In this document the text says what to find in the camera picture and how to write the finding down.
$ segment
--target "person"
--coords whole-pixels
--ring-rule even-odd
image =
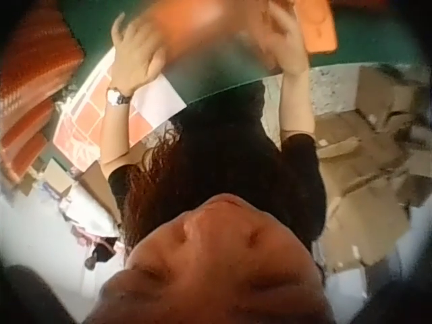
[[[140,166],[128,152],[129,102],[164,68],[144,16],[113,23],[101,167],[119,210],[125,269],[85,323],[333,323],[311,244],[324,226],[308,57],[293,8],[266,48],[283,70],[281,149],[266,136],[255,82],[189,105]]]
[[[97,263],[106,263],[111,260],[115,255],[114,245],[117,242],[117,238],[101,238],[96,242],[95,247],[90,255],[84,262],[84,266],[87,270],[95,270]]]

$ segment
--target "wristwatch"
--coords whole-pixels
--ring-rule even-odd
[[[107,90],[107,102],[111,106],[120,106],[130,103],[132,96],[126,97],[117,88],[108,88]]]

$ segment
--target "black sleeve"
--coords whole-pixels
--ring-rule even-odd
[[[323,231],[326,214],[326,195],[319,173],[319,160],[315,140],[307,134],[296,134],[282,143],[284,161],[296,175],[305,195],[307,219],[297,219],[297,231],[309,242],[316,240]]]
[[[129,173],[133,169],[139,169],[136,165],[122,165],[115,169],[108,177],[109,187],[114,195],[120,213],[123,213],[124,200],[130,189]]]

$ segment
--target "hand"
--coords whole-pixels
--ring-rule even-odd
[[[281,30],[272,31],[266,40],[268,50],[275,56],[287,77],[297,77],[309,69],[309,60],[304,48],[301,27],[291,2],[288,11],[276,3],[269,2],[269,14]]]
[[[161,46],[161,34],[142,16],[120,32],[124,16],[124,13],[118,16],[111,28],[115,59],[110,86],[129,97],[161,73],[165,65],[165,50]]]

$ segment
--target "orange tile pattern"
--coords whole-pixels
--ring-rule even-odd
[[[100,133],[105,109],[105,92],[110,82],[108,71],[103,73],[96,86],[90,86],[79,107],[68,109],[57,126],[54,145],[81,171],[86,171],[100,157]],[[129,137],[131,145],[149,134],[153,127],[131,106]]]

